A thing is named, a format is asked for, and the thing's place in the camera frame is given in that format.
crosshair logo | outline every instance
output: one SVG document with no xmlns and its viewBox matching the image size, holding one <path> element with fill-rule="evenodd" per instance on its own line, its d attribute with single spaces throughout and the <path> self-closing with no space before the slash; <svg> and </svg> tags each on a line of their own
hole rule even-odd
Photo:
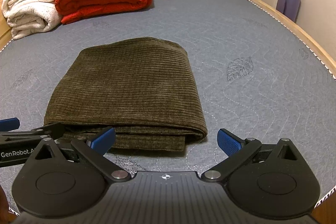
<svg viewBox="0 0 336 224">
<path fill-rule="evenodd" d="M 167 179 L 172 178 L 172 176 L 170 176 L 168 174 L 164 174 L 161 178 L 163 178 L 164 180 L 167 180 Z"/>
</svg>

gray mattress cover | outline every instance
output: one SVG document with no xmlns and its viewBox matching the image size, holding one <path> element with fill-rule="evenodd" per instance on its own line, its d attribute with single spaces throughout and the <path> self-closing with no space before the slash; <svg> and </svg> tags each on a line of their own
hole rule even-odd
<svg viewBox="0 0 336 224">
<path fill-rule="evenodd" d="M 263 143 L 292 139 L 320 182 L 321 197 L 335 186 L 335 80 L 297 37 L 248 0 L 154 0 L 147 10 L 13 41 L 0 53 L 0 119 L 18 117 L 20 130 L 42 126 L 54 88 L 82 49 L 145 36 L 188 52 L 209 134 L 180 154 L 116 150 L 108 159 L 131 173 L 202 173 L 227 157 L 216 142 L 226 128 Z M 20 168 L 0 170 L 9 199 Z"/>
</svg>

